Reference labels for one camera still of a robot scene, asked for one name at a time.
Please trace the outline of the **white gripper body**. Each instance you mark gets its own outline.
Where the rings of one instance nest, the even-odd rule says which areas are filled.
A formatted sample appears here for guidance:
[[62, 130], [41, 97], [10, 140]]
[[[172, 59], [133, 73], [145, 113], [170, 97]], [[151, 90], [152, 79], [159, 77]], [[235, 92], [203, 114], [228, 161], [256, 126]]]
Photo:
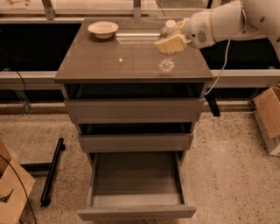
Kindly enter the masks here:
[[185, 35], [191, 40], [189, 46], [197, 49], [213, 46], [215, 44], [212, 11], [203, 10], [189, 17], [185, 25]]

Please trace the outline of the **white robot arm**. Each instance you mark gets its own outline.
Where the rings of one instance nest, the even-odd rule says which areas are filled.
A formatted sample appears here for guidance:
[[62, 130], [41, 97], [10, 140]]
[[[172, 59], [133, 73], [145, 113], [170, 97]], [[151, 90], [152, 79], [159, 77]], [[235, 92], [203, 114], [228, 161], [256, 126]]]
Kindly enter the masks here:
[[280, 58], [280, 0], [234, 0], [179, 22], [167, 20], [155, 47], [163, 54], [190, 46], [202, 49], [224, 40], [266, 38]]

